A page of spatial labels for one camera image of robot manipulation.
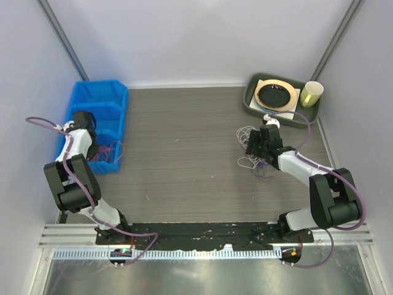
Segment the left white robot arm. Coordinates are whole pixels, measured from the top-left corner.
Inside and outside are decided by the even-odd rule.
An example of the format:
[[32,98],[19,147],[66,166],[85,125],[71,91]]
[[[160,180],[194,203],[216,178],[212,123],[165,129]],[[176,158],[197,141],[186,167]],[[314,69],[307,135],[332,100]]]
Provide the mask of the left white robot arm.
[[64,145],[54,162],[44,166],[44,175],[60,211],[86,216],[96,223],[98,238],[124,245],[131,230],[124,215],[102,198],[88,164],[99,148],[95,128],[96,120],[88,111],[77,111],[72,120],[55,126],[64,135]]

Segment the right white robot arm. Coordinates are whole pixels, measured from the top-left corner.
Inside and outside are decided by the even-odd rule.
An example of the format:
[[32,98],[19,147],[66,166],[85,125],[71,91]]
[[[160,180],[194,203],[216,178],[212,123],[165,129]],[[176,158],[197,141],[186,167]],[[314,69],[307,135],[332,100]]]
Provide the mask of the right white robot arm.
[[304,157],[294,147],[283,145],[277,125],[265,124],[251,130],[246,143],[245,154],[264,160],[309,189],[309,207],[279,216],[280,240],[290,243],[302,230],[332,227],[352,230],[342,225],[351,221],[363,223],[363,204],[349,170],[325,167]]

